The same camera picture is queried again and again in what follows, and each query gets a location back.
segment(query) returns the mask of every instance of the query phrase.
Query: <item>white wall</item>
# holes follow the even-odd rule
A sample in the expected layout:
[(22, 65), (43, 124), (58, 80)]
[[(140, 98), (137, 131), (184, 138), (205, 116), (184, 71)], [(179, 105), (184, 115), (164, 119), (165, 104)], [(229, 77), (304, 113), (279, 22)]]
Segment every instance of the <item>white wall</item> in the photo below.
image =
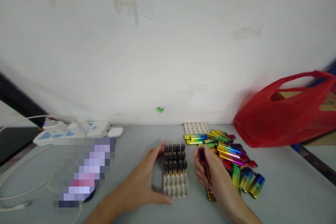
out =
[(0, 71), (50, 113), (113, 123), (229, 124), (335, 41), (336, 0), (0, 0)]
[[(0, 128), (2, 126), (6, 126), (16, 121), (19, 121), (23, 118), (24, 117), (21, 114), (9, 107), (7, 104), (0, 101)], [(25, 120), (22, 122), (18, 122), (11, 127), (37, 127), (37, 125), (29, 120)]]

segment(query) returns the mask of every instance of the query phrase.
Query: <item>table surface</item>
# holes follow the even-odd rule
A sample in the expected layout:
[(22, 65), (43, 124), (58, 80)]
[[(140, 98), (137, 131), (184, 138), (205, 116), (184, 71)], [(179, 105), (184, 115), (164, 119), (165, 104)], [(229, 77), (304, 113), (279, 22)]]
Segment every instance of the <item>table surface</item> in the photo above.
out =
[[(259, 165), (255, 172), (261, 173), (265, 185), (257, 200), (243, 194), (245, 203), (256, 213), (263, 223), (335, 223), (336, 187), (314, 167), (298, 155), (291, 147), (261, 148), (248, 147), (232, 125), (209, 126), (234, 134), (236, 143), (243, 145), (248, 156)], [(115, 159), (111, 161), (111, 171), (105, 176), (105, 183), (98, 187), (91, 201), (83, 204), (83, 210), (76, 223), (82, 223), (98, 202), (114, 190), (136, 167), (148, 148), (158, 145), (164, 139), (167, 144), (184, 143), (183, 126), (132, 126), (124, 128), (117, 139)], [(36, 147), (23, 160), (45, 147)], [(35, 156), (16, 171), (1, 191), (1, 196), (17, 195), (37, 187), (49, 179), (54, 166), (64, 157), (53, 152), (53, 148)], [(176, 199), (172, 206), (146, 205), (120, 216), (115, 223), (226, 223), (216, 202), (208, 202), (205, 188), (201, 186), (194, 172), (193, 150), (186, 146), (189, 196)], [(163, 159), (159, 158), (153, 170), (154, 188), (162, 189)], [(78, 209), (69, 209), (60, 214), (53, 208), (53, 193), (46, 186), (19, 198), (0, 202), (2, 207), (13, 206), (26, 200), (34, 203), (26, 209), (0, 212), (1, 223), (64, 223), (71, 224)]]

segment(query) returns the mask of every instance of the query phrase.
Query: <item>white mouse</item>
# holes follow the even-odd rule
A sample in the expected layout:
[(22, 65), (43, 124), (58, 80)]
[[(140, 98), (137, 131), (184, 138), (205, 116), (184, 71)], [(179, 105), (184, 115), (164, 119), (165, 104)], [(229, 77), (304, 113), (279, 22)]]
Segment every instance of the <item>white mouse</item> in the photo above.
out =
[(113, 137), (120, 137), (124, 132), (124, 129), (121, 127), (112, 128), (108, 131), (107, 137), (113, 138)]

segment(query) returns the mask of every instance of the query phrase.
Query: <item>plastic bag handle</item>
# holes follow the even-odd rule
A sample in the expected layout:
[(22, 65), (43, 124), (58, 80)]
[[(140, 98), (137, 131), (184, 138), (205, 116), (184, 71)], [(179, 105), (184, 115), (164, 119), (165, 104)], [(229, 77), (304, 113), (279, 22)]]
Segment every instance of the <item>plastic bag handle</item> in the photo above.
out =
[(279, 88), (286, 82), (293, 81), (295, 79), (299, 79), (299, 78), (302, 78), (302, 77), (308, 77), (308, 76), (312, 76), (312, 77), (315, 77), (315, 78), (327, 78), (327, 80), (322, 82), (320, 85), (308, 88), (310, 90), (321, 89), (321, 90), (327, 90), (327, 92), (329, 93), (330, 89), (332, 88), (332, 86), (336, 82), (335, 76), (333, 76), (331, 73), (327, 73), (327, 72), (313, 71), (313, 72), (298, 73), (298, 74), (295, 74), (295, 75), (288, 76), (288, 77), (282, 78), (280, 80), (277, 80), (276, 82), (273, 82), (273, 84), (269, 85), (268, 86), (269, 91), (272, 90), (272, 93), (270, 93), (270, 97), (278, 91), (305, 91), (305, 90), (307, 90), (307, 88), (305, 88), (305, 87), (297, 87), (297, 88), (293, 88), (293, 89), (279, 89)]

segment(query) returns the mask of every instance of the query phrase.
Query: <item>pile of lighters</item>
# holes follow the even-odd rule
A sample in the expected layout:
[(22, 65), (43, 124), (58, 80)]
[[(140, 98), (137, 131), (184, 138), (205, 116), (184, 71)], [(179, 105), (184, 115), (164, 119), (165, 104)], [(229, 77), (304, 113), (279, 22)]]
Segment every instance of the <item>pile of lighters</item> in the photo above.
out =
[[(232, 182), (236, 190), (240, 193), (249, 193), (257, 199), (264, 185), (265, 178), (252, 171), (258, 167), (256, 162), (251, 161), (246, 155), (241, 144), (234, 144), (234, 135), (228, 135), (219, 130), (203, 135), (185, 135), (187, 144), (206, 144), (222, 160), (223, 165), (232, 177)], [(210, 180), (209, 168), (204, 155), (204, 149), (199, 149), (200, 162), (204, 167), (207, 178)], [(216, 201), (216, 198), (208, 188), (207, 195), (209, 201)]]
[(186, 146), (183, 144), (165, 145), (164, 146), (164, 175), (176, 176), (176, 174), (185, 174), (188, 163), (186, 161)]

